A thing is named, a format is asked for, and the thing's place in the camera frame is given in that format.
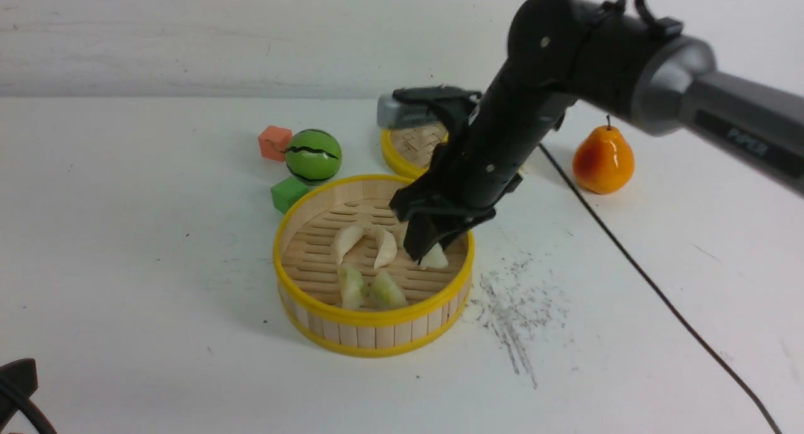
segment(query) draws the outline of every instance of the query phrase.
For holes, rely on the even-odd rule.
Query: green ball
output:
[[[341,158],[338,140],[320,129],[300,131],[285,148],[288,170],[307,185],[319,185],[335,176]]]

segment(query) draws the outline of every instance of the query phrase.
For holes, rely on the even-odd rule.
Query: white table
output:
[[[269,262],[287,172],[259,156],[268,124],[335,134],[339,176],[387,173],[371,100],[0,99],[0,363],[37,359],[34,400],[61,432],[769,431],[539,156],[476,229],[481,282],[444,337],[379,360],[310,344]],[[675,258],[658,255],[649,271]],[[796,291],[745,307],[776,320],[752,334],[801,325]],[[680,305],[735,361],[776,360],[750,383],[800,431],[788,363],[712,321],[735,314],[727,296]]]

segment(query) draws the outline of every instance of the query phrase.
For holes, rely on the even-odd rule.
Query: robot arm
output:
[[[636,4],[641,18],[624,14],[624,0],[528,0],[479,100],[455,87],[380,99],[381,127],[440,121],[450,133],[426,173],[391,199],[413,259],[493,219],[519,167],[577,99],[653,136],[689,128],[804,192],[804,99],[717,71],[706,42]]]

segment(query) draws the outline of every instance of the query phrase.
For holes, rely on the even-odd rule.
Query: wooden slat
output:
[[[437,308],[427,316],[427,333],[430,334],[440,326],[442,326],[442,311]]]
[[[413,322],[399,323],[394,326],[394,346],[401,346],[410,343],[411,329]]]
[[[411,340],[421,339],[427,335],[427,317],[420,317],[413,321],[413,325],[411,326],[411,333],[410,337]]]
[[[341,344],[357,347],[357,328],[353,325],[345,325],[344,323],[341,323],[341,325],[339,325],[339,329],[341,334]]]
[[[373,327],[357,328],[357,345],[361,348],[376,348],[376,329]]]
[[[394,326],[378,327],[376,330],[377,349],[390,348],[394,345]]]
[[[450,317],[450,319],[452,319],[452,317],[455,316],[455,313],[457,313],[457,297],[458,296],[453,297],[450,301],[450,311],[447,313],[447,316]]]
[[[298,320],[301,325],[310,328],[310,319],[307,310],[301,305],[296,305],[296,320]]]
[[[314,335],[318,335],[319,337],[324,336],[324,322],[321,318],[315,316],[314,314],[310,314],[310,331]]]
[[[331,322],[330,320],[322,320],[322,325],[324,327],[325,339],[335,343],[341,342],[340,329],[336,323]]]

